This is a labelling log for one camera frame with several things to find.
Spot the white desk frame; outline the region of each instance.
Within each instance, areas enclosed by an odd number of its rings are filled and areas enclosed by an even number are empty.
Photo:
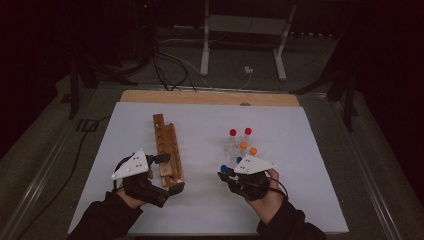
[[[235,17],[209,14],[209,0],[205,0],[205,26],[203,39],[202,62],[200,65],[200,75],[207,76],[209,68],[209,32],[225,31],[225,32],[242,32],[242,33],[259,33],[281,35],[280,45],[274,49],[275,65],[280,81],[287,80],[286,71],[284,70],[281,54],[289,35],[291,22],[293,20],[296,5],[291,6],[288,19],[271,19],[271,18],[251,18],[251,17]]]

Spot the sleeve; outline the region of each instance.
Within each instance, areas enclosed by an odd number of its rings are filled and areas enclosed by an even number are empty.
[[[107,192],[103,202],[90,204],[67,239],[124,237],[142,212],[141,209],[130,208],[118,195]]]
[[[305,223],[305,214],[285,201],[272,220],[265,225],[259,222],[257,232],[267,240],[315,240],[326,239],[316,226]]]

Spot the black jacket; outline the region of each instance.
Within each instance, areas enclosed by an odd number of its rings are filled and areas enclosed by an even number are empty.
[[[107,192],[103,202],[93,202],[84,212],[68,240],[104,240],[124,237],[143,211],[132,209],[116,194]],[[267,240],[325,239],[305,214],[284,202],[268,225],[259,222],[257,232]]]

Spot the finger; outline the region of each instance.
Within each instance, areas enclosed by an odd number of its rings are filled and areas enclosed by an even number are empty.
[[[279,188],[279,186],[278,186],[278,181],[280,181],[280,175],[278,174],[278,172],[277,172],[277,171],[275,171],[275,169],[273,169],[273,168],[268,169],[266,172],[269,174],[269,176],[270,176],[272,179],[276,180],[276,181],[271,180],[271,181],[269,182],[269,187],[271,187],[271,188],[275,188],[275,189],[278,189],[278,188]]]

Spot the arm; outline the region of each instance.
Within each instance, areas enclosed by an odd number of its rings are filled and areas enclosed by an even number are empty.
[[[114,239],[124,237],[143,212],[144,202],[125,195],[123,189],[106,193],[103,202],[93,202],[68,236],[77,239]]]
[[[268,170],[268,174],[271,178],[279,180],[279,174],[274,169]],[[278,183],[273,180],[269,187],[279,189]],[[265,239],[326,239],[319,228],[305,223],[305,214],[302,211],[296,210],[277,192],[268,191],[264,198],[248,203],[261,219],[257,231]]]

